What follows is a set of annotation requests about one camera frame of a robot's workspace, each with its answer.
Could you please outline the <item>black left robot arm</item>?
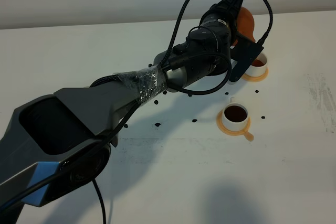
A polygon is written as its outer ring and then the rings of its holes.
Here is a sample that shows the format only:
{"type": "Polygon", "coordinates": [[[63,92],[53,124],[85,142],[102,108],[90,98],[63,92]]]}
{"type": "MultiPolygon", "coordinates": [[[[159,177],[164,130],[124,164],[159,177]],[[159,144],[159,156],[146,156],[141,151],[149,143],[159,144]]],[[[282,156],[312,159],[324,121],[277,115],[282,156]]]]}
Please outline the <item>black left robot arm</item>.
{"type": "Polygon", "coordinates": [[[131,115],[158,94],[188,93],[205,76],[230,76],[230,47],[243,0],[222,0],[170,44],[153,66],[63,88],[13,112],[1,139],[1,223],[15,223],[24,205],[43,206],[89,183],[106,166],[131,115]]]}

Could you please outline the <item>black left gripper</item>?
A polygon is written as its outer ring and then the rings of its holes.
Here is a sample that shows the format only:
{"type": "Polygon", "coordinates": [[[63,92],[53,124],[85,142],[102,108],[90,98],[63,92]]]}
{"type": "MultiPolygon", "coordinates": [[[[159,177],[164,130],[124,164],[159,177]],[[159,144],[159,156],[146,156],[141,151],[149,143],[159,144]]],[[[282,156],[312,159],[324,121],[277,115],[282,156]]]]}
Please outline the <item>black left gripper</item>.
{"type": "Polygon", "coordinates": [[[244,0],[221,0],[191,28],[186,41],[158,54],[169,92],[193,93],[186,87],[205,76],[231,72],[230,47],[236,39],[237,19],[244,0]]]}

